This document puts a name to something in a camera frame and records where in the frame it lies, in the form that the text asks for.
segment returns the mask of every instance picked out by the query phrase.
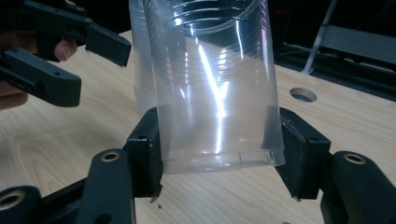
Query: black clamp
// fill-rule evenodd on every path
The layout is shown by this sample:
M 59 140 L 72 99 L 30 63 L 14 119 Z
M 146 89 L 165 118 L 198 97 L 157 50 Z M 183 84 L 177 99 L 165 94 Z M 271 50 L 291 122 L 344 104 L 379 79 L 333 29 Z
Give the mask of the black clamp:
M 316 199 L 321 189 L 326 224 L 395 223 L 396 190 L 374 162 L 353 152 L 331 154 L 324 135 L 288 109 L 280 115 L 287 163 L 276 170 L 291 197 Z M 155 200 L 163 188 L 158 125 L 150 109 L 122 150 L 99 153 L 86 179 L 45 198 L 33 187 L 0 192 L 0 223 L 135 223 L 134 198 Z
M 74 39 L 79 46 L 85 44 L 86 50 L 120 66 L 128 63 L 132 47 L 125 38 L 85 17 L 84 8 L 64 0 L 0 0 L 0 33 L 15 30 L 36 31 L 37 56 L 54 62 L 58 60 L 53 50 L 62 39 Z M 3 52 L 0 80 L 53 105 L 77 106 L 79 78 L 27 54 L 21 50 Z

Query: brass grommet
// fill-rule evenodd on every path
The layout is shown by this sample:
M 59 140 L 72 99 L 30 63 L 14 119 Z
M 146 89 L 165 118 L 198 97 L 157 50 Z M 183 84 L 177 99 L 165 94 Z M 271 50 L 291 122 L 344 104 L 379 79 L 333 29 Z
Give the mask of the brass grommet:
M 0 198 L 0 211 L 8 210 L 26 197 L 23 190 L 14 190 Z
M 345 154 L 344 159 L 346 159 L 349 162 L 358 164 L 358 165 L 363 165 L 366 163 L 366 160 L 363 157 L 361 157 L 360 155 L 357 155 L 357 154 L 352 154 L 352 153 Z
M 104 162 L 116 161 L 120 157 L 120 154 L 116 151 L 107 152 L 101 157 Z

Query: finger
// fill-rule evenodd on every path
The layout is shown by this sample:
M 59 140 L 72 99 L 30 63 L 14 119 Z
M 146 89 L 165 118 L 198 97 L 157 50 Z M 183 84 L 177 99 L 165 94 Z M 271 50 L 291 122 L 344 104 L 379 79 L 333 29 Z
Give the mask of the finger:
M 14 95 L 0 97 L 0 110 L 8 109 L 27 102 L 28 94 L 21 92 Z
M 35 31 L 15 31 L 14 38 L 15 42 L 13 43 L 12 48 L 23 48 L 29 52 L 37 53 L 37 44 L 36 44 L 36 36 Z
M 64 0 L 67 4 L 69 4 L 69 5 L 72 5 L 72 6 L 75 6 L 76 5 L 76 3 L 74 3 L 74 2 L 72 2 L 72 1 L 68 1 L 68 0 Z
M 10 86 L 6 82 L 0 82 L 0 97 L 9 96 L 17 93 L 21 93 L 22 91 Z
M 62 40 L 55 47 L 54 54 L 61 61 L 66 61 L 77 51 L 77 43 L 74 40 Z

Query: clear plastic cup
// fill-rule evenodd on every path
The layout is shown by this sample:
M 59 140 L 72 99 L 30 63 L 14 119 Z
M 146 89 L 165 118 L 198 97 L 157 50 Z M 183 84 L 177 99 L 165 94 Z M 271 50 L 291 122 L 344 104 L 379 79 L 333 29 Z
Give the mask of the clear plastic cup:
M 145 13 L 138 0 L 129 0 L 134 53 L 134 96 L 141 117 L 157 106 L 154 77 L 152 75 L 149 33 Z
M 284 164 L 264 0 L 143 0 L 164 173 Z

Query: dark background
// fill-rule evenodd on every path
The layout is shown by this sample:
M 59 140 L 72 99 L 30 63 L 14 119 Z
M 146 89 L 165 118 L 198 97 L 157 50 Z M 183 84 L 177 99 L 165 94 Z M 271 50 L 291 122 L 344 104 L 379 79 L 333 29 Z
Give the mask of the dark background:
M 118 33 L 130 30 L 127 0 L 77 0 Z M 276 64 L 302 71 L 330 0 L 269 0 Z M 396 0 L 339 0 L 331 25 L 396 37 Z M 321 48 L 311 76 L 396 101 L 396 65 Z

